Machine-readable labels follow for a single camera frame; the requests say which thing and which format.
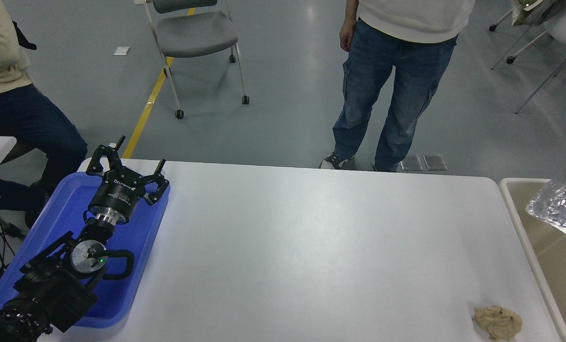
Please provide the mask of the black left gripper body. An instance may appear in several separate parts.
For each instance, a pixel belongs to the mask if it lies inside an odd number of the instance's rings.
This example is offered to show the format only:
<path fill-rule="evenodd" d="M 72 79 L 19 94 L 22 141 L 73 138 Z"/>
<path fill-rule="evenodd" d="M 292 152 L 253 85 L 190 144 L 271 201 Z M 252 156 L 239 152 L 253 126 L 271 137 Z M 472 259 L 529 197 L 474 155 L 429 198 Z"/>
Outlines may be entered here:
<path fill-rule="evenodd" d="M 117 212 L 117 223 L 128 223 L 137 207 L 140 197 L 145 194 L 142 176 L 135 171 L 107 171 L 102 183 L 88 205 L 88 210 L 97 217 L 99 214 L 113 216 Z"/>

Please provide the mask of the standing person's hand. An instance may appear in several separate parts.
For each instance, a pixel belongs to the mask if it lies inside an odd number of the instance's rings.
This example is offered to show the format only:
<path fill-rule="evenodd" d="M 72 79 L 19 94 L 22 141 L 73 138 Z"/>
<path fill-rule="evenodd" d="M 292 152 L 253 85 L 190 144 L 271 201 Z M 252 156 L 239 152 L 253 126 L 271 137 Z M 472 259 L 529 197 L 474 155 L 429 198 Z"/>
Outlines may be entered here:
<path fill-rule="evenodd" d="M 356 28 L 356 20 L 344 21 L 339 32 L 339 45 L 345 52 L 350 52 L 353 35 Z"/>

